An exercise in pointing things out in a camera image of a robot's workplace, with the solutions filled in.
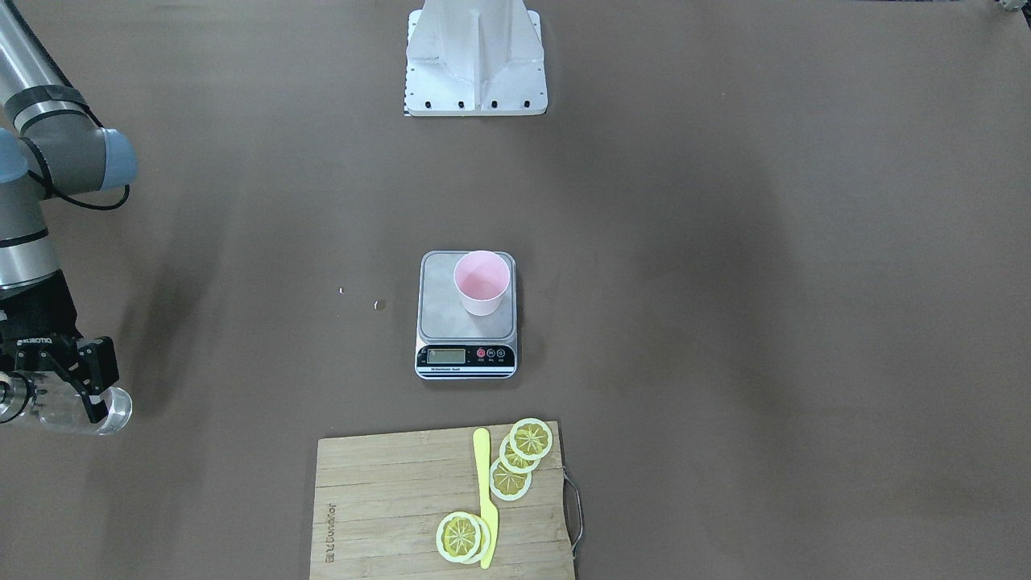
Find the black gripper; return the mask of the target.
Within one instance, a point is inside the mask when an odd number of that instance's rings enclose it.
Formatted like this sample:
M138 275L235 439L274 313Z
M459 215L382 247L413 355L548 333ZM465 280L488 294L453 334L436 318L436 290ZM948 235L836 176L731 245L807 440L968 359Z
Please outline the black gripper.
M64 272L2 289L2 371L55 372L72 389L89 425L107 418L101 396L119 379L113 338L78 342L77 310Z

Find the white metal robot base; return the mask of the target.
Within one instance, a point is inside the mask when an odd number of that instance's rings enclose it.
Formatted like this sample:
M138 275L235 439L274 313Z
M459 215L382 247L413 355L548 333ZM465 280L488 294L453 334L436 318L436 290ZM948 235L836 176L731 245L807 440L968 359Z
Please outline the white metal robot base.
M544 34L523 1L427 1L406 26L403 111L412 117L542 115Z

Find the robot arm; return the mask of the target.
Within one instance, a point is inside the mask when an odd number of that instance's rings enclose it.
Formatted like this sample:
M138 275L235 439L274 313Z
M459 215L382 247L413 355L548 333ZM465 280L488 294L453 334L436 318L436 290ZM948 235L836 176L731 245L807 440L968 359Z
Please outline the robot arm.
M2 423L86 436L128 425L111 338L88 339L42 214L42 202L99 210L80 195L118 189L139 161L106 127L11 1L2 4Z

